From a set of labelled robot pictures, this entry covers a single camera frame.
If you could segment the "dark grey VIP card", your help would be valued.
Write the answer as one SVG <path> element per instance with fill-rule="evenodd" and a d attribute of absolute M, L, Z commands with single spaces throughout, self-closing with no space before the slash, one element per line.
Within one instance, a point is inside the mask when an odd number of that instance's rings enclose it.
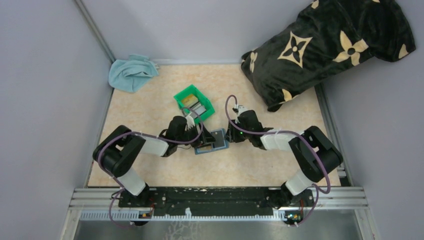
<path fill-rule="evenodd" d="M 226 147 L 226 139 L 225 134 L 222 129 L 214 130 L 211 132 L 212 136 L 215 139 L 215 142 L 212 144 L 214 149 L 224 148 Z"/>

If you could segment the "blue leather card holder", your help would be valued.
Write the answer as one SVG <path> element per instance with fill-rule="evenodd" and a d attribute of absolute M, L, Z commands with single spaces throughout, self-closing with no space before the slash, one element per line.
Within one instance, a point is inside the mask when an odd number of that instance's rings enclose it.
<path fill-rule="evenodd" d="M 223 128 L 216 129 L 210 132 L 206 138 L 206 143 L 194 148 L 196 155 L 212 153 L 229 148 L 229 141 L 226 140 L 225 131 Z"/>

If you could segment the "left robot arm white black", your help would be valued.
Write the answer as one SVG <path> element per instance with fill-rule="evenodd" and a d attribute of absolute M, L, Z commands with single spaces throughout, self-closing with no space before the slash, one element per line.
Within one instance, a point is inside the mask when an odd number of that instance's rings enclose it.
<path fill-rule="evenodd" d="M 139 154 L 169 157 L 181 145 L 199 148 L 215 141 L 216 135 L 201 122 L 195 123 L 190 116 L 175 116 L 157 136 L 118 126 L 95 148 L 92 158 L 122 189 L 136 197 L 149 189 L 133 168 Z"/>

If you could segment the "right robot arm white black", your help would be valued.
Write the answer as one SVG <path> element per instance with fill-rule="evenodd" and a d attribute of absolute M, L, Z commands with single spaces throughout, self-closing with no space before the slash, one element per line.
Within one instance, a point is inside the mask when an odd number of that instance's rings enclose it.
<path fill-rule="evenodd" d="M 281 189 L 297 196 L 343 163 L 340 151 L 317 126 L 301 133 L 263 127 L 257 114 L 242 105 L 232 109 L 237 117 L 229 120 L 226 136 L 232 143 L 248 140 L 261 150 L 291 151 L 300 167 Z"/>

